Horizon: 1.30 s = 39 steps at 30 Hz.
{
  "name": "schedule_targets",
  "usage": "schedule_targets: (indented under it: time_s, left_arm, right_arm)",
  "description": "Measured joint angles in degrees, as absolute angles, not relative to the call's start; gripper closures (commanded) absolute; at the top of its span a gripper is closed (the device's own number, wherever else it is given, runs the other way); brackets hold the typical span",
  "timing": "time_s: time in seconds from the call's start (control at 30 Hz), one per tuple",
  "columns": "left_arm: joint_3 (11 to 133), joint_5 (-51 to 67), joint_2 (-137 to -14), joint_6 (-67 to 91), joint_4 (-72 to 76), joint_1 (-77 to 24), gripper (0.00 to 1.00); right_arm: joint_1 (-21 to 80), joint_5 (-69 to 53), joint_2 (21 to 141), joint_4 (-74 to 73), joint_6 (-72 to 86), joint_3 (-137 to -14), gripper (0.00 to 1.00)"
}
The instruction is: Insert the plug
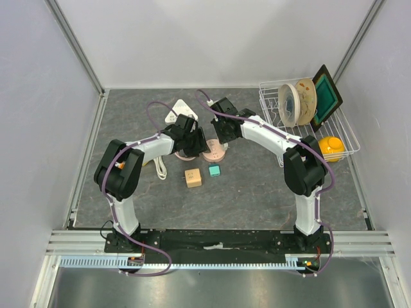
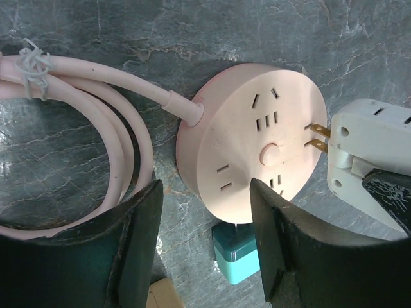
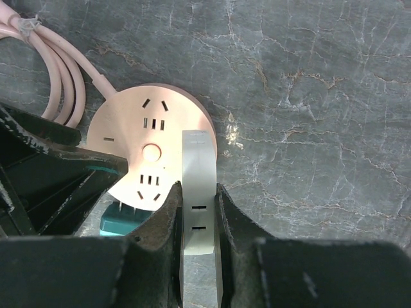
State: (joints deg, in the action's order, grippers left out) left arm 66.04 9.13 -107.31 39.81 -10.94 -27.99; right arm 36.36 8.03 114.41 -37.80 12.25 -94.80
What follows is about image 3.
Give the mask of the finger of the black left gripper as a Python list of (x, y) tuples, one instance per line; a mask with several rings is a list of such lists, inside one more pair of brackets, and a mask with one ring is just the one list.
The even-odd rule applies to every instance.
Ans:
[(81, 133), (74, 128), (1, 103), (1, 150), (15, 146), (34, 151), (77, 151)]
[(1, 236), (73, 235), (109, 188), (125, 159), (54, 145), (1, 148)]

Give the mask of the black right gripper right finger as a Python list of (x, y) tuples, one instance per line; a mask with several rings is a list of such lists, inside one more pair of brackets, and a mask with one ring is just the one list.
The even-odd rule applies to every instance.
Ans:
[(220, 307), (409, 307), (410, 257), (383, 241), (280, 239), (216, 188)]

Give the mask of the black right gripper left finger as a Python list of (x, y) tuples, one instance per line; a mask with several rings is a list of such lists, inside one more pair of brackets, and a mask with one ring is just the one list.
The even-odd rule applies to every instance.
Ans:
[(121, 237), (1, 241), (2, 307), (181, 307), (182, 186)]

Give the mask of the pink round power strip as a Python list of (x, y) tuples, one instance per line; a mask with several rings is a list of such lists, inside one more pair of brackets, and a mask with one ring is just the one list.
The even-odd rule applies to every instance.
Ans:
[(202, 130), (217, 145), (211, 116), (196, 97), (176, 86), (147, 83), (122, 90), (94, 114), (88, 150), (122, 157), (128, 172), (109, 194), (128, 206), (156, 211), (182, 179), (182, 133)]

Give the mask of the white plug adapter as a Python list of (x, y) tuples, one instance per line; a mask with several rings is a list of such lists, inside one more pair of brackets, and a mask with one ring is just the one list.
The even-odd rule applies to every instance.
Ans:
[(214, 251), (216, 153), (211, 135), (203, 130), (182, 132), (182, 198), (184, 254)]

